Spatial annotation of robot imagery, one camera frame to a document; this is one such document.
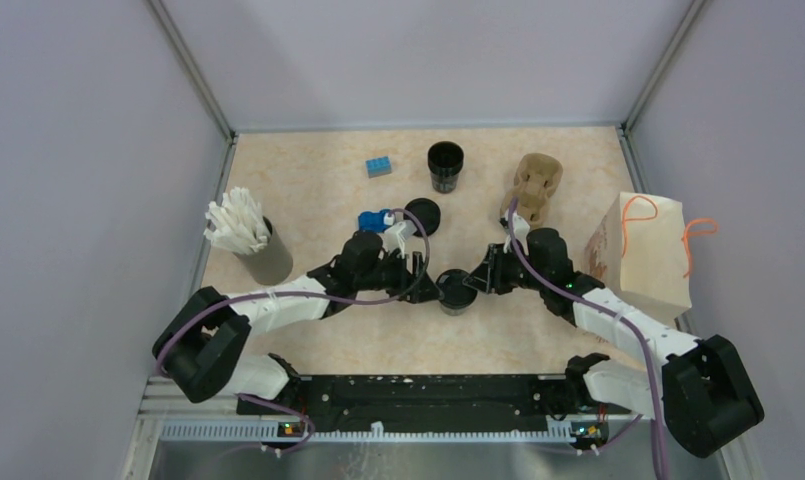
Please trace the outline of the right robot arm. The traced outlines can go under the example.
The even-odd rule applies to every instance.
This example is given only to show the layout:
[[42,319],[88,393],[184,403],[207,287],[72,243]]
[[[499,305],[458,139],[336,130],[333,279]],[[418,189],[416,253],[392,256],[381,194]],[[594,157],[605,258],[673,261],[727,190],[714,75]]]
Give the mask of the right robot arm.
[[578,376],[566,382],[564,397],[578,412],[600,403],[625,407],[662,423],[698,458],[714,454],[765,418],[730,340],[698,338],[628,304],[574,268],[554,229],[533,230],[525,245],[513,238],[489,245],[463,283],[485,294],[533,290],[553,315],[643,363],[638,370],[606,356],[577,358]]

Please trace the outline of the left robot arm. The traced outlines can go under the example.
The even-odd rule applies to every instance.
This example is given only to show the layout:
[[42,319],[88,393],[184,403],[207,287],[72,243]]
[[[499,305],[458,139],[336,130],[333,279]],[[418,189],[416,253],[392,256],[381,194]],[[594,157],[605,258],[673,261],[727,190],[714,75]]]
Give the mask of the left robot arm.
[[383,291],[388,303],[436,301],[442,294],[426,263],[420,252],[389,251],[377,234],[357,232],[330,262],[288,283],[247,294],[203,287],[155,341],[156,371],[192,403],[220,393],[251,395],[286,413],[299,397],[296,372],[274,354],[245,352],[248,340],[362,305],[358,295],[364,291]]

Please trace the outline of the single black coffee cup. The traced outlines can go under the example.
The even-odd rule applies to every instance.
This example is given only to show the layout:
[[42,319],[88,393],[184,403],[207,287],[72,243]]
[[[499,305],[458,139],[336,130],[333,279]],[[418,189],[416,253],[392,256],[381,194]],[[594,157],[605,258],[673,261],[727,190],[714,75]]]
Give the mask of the single black coffee cup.
[[449,316],[462,315],[476,300],[476,290],[447,291],[440,299],[440,308]]

